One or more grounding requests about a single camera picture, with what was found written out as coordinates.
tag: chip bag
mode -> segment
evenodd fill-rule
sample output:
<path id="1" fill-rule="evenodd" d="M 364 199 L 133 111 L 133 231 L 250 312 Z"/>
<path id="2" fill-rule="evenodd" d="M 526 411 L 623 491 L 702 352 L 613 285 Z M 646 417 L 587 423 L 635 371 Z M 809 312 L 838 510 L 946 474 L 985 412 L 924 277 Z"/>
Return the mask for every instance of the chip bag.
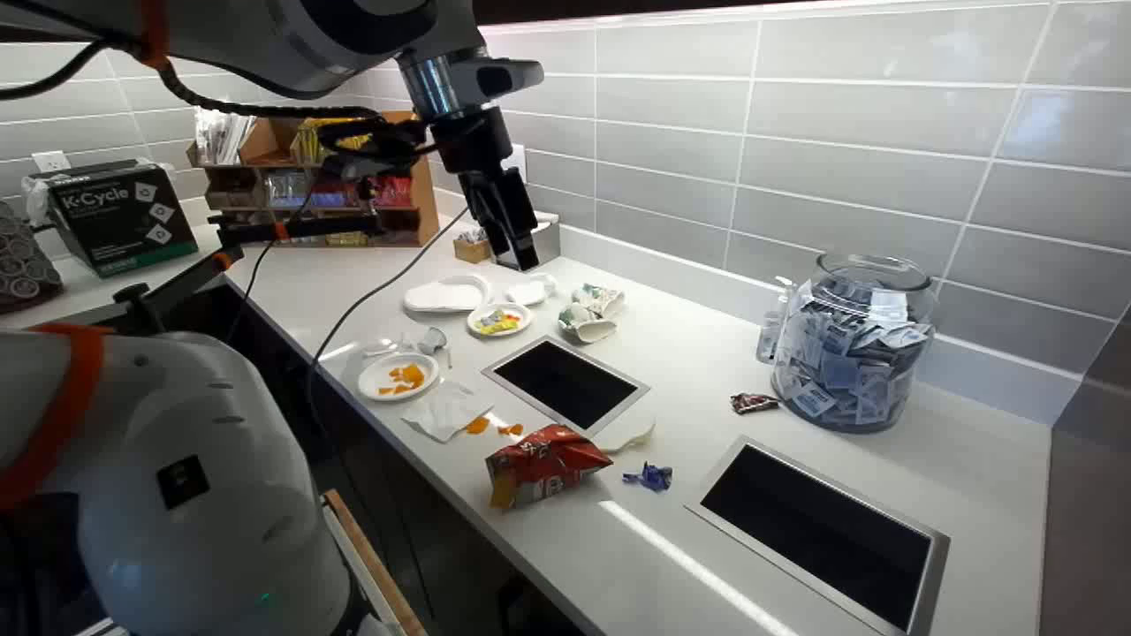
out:
<path id="1" fill-rule="evenodd" d="M 613 461 L 592 437 L 567 423 L 549 423 L 488 455 L 491 507 L 517 510 L 559 496 L 607 463 Z"/>

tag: black screen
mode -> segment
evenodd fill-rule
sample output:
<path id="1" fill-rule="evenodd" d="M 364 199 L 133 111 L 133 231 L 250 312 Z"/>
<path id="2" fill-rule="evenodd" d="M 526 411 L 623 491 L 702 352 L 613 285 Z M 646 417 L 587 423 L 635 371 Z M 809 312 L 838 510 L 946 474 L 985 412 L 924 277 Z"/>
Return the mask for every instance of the black screen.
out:
<path id="1" fill-rule="evenodd" d="M 542 343 L 524 356 L 503 363 L 500 380 L 530 391 L 536 402 L 559 411 L 575 429 L 595 429 L 604 412 L 624 402 L 635 384 L 571 356 L 554 343 Z"/>
<path id="2" fill-rule="evenodd" d="M 702 507 L 846 597 L 907 630 L 930 541 L 840 491 L 742 450 Z"/>

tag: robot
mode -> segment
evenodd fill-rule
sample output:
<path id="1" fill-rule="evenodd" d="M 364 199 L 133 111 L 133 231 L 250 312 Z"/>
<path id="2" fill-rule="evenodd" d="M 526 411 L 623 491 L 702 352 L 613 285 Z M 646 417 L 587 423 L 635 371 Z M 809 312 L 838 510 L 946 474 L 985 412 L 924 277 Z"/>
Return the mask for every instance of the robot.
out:
<path id="1" fill-rule="evenodd" d="M 324 94 L 396 59 L 421 129 L 491 249 L 536 265 L 533 209 L 503 115 L 533 59 L 491 59 L 470 0 L 6 0 L 0 40 L 92 40 L 282 94 Z M 392 132 L 357 111 L 369 132 Z M 79 496 L 79 553 L 130 633 L 318 636 L 344 626 L 349 574 L 322 526 L 306 461 L 263 374 L 205 335 L 43 329 L 0 335 L 0 510 Z"/>

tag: kitchen counter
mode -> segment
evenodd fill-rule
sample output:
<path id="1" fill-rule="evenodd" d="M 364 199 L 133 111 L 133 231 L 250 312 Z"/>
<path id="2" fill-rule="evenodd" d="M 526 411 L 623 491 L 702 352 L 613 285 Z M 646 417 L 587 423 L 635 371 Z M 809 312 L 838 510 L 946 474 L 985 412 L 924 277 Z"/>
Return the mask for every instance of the kitchen counter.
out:
<path id="1" fill-rule="evenodd" d="M 339 312 L 392 277 L 415 249 L 275 249 L 250 305 L 298 349 L 310 352 Z M 231 272 L 244 285 L 253 249 Z M 620 331 L 587 345 L 607 369 L 649 384 L 599 443 L 657 423 L 646 450 L 624 454 L 592 486 L 549 503 L 496 511 L 483 455 L 504 444 L 491 435 L 458 435 L 437 444 L 398 420 L 404 407 L 376 407 L 355 391 L 349 345 L 384 335 L 421 335 L 437 327 L 451 345 L 451 383 L 491 397 L 496 412 L 549 423 L 544 412 L 483 380 L 483 369 L 554 331 L 562 302 L 549 302 L 517 338 L 473 338 L 464 317 L 410 317 L 398 298 L 449 272 L 476 272 L 504 291 L 530 277 L 500 265 L 464 265 L 442 242 L 404 283 L 369 302 L 329 345 L 324 374 L 526 580 L 553 595 L 581 626 L 600 633 L 872 633 L 846 607 L 755 560 L 702 523 L 690 503 L 735 443 L 749 437 L 814 474 L 860 491 L 865 503 L 950 536 L 932 614 L 938 636 L 1040 633 L 1040 562 L 1045 510 L 1049 429 L 1003 411 L 915 384 L 899 429 L 883 435 L 829 435 L 799 417 L 735 417 L 731 391 L 768 391 L 772 369 L 752 356 L 760 329 L 735 316 L 662 295 L 570 259 L 544 277 L 570 295 L 581 283 L 624 291 Z M 676 467 L 670 491 L 623 486 L 640 463 Z"/>

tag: tiled wall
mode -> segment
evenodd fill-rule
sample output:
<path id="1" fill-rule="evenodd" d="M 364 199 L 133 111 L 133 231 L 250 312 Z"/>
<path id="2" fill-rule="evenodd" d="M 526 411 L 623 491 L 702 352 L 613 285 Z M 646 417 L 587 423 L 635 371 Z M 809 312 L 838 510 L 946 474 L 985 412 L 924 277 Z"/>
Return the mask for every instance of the tiled wall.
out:
<path id="1" fill-rule="evenodd" d="M 883 251 L 940 329 L 1084 371 L 1131 302 L 1131 4 L 752 7 L 491 29 L 536 209 L 740 277 Z"/>

